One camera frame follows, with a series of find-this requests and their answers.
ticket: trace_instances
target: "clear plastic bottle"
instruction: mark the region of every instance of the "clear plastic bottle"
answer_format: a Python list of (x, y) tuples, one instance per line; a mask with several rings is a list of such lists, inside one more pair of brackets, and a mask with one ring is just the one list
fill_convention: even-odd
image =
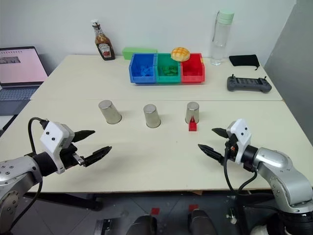
[(211, 45), (211, 64), (220, 65), (225, 53), (225, 47), (229, 35), (234, 13), (219, 11), (215, 21), (214, 35)]

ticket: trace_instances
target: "green box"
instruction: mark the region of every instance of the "green box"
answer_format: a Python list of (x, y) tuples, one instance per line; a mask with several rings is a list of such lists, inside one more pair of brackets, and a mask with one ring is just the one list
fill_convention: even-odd
[(157, 49), (141, 47), (125, 47), (122, 50), (125, 60), (131, 60), (134, 53), (157, 53)]
[(156, 55), (156, 82), (178, 83), (180, 82), (180, 62), (171, 58), (170, 53), (158, 53)]

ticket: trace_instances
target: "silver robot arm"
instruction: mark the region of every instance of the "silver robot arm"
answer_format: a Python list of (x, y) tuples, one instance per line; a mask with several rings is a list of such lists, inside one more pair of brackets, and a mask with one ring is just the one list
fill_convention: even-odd
[[(279, 210), (293, 214), (313, 211), (313, 190), (309, 180), (294, 168), (286, 154), (251, 146), (251, 133), (244, 119), (232, 122), (227, 129), (215, 128), (213, 131), (229, 139), (225, 145), (230, 160), (249, 171), (257, 170), (269, 183)], [(224, 162), (224, 156), (213, 148), (202, 144), (199, 147), (221, 164)]]
[(309, 180), (292, 165), (282, 152), (259, 148), (253, 163), (269, 183), (278, 208), (288, 213), (313, 211), (313, 191)]
[(38, 164), (30, 156), (0, 163), (0, 234), (11, 229), (20, 198), (43, 180)]
[(83, 140), (95, 131), (74, 133), (64, 124), (42, 121), (45, 131), (41, 142), (45, 152), (0, 162), (0, 235), (12, 229), (20, 198), (42, 182), (44, 176), (54, 172), (61, 174), (77, 164), (87, 167), (102, 159), (112, 148), (107, 146), (87, 158), (80, 157), (72, 142)]

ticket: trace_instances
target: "green bin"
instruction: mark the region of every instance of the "green bin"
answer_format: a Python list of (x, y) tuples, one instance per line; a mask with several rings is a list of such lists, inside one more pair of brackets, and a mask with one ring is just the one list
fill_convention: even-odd
[(173, 60), (170, 53), (156, 54), (156, 82), (180, 82), (180, 62)]

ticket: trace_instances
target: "ketchup bottle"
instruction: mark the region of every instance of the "ketchup bottle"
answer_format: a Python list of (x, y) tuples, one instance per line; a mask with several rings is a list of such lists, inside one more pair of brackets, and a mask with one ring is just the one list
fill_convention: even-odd
[(103, 33), (98, 20), (92, 20), (92, 27), (96, 35), (95, 43), (97, 49), (104, 60), (114, 60), (115, 54), (112, 43), (109, 38)]

